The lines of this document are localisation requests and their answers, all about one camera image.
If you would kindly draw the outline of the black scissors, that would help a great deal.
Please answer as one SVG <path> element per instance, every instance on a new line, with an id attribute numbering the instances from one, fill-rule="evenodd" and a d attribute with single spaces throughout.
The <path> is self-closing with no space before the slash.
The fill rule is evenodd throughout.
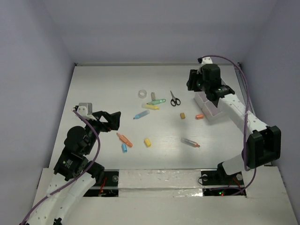
<path id="1" fill-rule="evenodd" d="M 180 101 L 178 98 L 176 98 L 176 97 L 174 96 L 174 94 L 173 94 L 172 91 L 170 91 L 170 94 L 171 94 L 171 96 L 172 96 L 171 101 L 170 101 L 171 105 L 172 105 L 173 107 L 180 105 L 180 104 L 181 104 L 181 101 Z"/>

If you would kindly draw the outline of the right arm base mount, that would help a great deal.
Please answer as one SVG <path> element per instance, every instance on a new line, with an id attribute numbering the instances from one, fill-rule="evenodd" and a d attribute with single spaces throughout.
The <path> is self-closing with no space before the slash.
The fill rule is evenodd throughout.
<path id="1" fill-rule="evenodd" d="M 215 170 L 201 170 L 197 182 L 202 186 L 204 196 L 247 195 L 242 173 L 228 175 L 221 164 Z"/>

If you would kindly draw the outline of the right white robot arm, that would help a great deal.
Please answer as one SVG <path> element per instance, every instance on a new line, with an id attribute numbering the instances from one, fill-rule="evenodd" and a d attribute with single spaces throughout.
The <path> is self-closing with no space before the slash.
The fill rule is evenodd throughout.
<path id="1" fill-rule="evenodd" d="M 221 78 L 217 64 L 201 64 L 191 69 L 187 81 L 188 91 L 203 92 L 218 110 L 225 113 L 243 134 L 241 153 L 217 166 L 216 179 L 226 184 L 233 174 L 255 169 L 281 156 L 281 130 L 259 120 L 244 105 L 235 91 Z"/>

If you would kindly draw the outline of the orange pen cap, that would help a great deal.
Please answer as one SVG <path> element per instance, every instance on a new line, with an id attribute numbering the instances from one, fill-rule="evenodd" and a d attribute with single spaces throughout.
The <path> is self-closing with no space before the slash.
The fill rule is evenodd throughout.
<path id="1" fill-rule="evenodd" d="M 201 120 L 201 119 L 203 119 L 203 118 L 204 118 L 204 115 L 203 115 L 203 114 L 198 114 L 198 115 L 195 116 L 195 119 L 196 119 L 196 120 Z"/>

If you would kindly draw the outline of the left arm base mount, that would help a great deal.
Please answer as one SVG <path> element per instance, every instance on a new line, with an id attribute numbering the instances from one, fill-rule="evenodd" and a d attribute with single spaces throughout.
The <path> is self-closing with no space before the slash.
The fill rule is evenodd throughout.
<path id="1" fill-rule="evenodd" d="M 119 170 L 106 170 L 102 181 L 92 186 L 84 197 L 118 197 Z"/>

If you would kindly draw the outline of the brown eraser block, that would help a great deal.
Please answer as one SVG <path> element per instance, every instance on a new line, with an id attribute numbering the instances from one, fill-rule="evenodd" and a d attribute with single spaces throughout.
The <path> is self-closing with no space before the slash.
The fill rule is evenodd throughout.
<path id="1" fill-rule="evenodd" d="M 186 118 L 185 114 L 184 113 L 180 113 L 180 118 L 183 120 Z"/>

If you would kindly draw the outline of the grey orange-tipped marker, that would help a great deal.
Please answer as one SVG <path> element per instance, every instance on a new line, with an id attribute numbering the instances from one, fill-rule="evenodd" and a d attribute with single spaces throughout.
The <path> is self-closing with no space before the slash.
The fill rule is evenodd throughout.
<path id="1" fill-rule="evenodd" d="M 200 147 L 200 145 L 197 142 L 191 141 L 187 138 L 181 138 L 180 142 L 183 143 L 183 144 L 186 144 L 188 146 L 191 146 L 193 148 L 199 148 Z"/>

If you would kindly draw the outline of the small grey metal clip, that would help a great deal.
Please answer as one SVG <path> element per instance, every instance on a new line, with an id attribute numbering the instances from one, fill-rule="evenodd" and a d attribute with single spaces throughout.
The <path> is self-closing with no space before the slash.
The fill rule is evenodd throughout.
<path id="1" fill-rule="evenodd" d="M 152 99 L 152 100 L 156 100 L 156 96 L 155 96 L 155 93 L 154 93 L 154 92 L 151 93 L 151 99 Z"/>

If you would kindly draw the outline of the clear tape roll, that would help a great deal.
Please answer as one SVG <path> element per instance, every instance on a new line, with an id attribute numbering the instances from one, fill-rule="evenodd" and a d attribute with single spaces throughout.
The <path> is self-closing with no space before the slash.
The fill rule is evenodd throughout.
<path id="1" fill-rule="evenodd" d="M 139 90 L 138 96 L 139 96 L 139 98 L 146 98 L 147 97 L 147 91 L 146 90 Z"/>

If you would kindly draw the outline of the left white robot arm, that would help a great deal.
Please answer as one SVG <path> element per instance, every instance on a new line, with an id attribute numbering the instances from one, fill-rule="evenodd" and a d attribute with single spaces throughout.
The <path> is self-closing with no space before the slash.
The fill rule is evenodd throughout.
<path id="1" fill-rule="evenodd" d="M 53 176 L 45 196 L 36 203 L 21 222 L 23 225 L 64 225 L 84 194 L 94 185 L 105 182 L 105 168 L 95 159 L 89 161 L 94 144 L 95 158 L 100 153 L 101 132 L 117 131 L 120 127 L 120 112 L 83 112 L 81 106 L 73 112 L 85 123 L 74 126 L 67 132 L 64 149 L 53 169 Z"/>

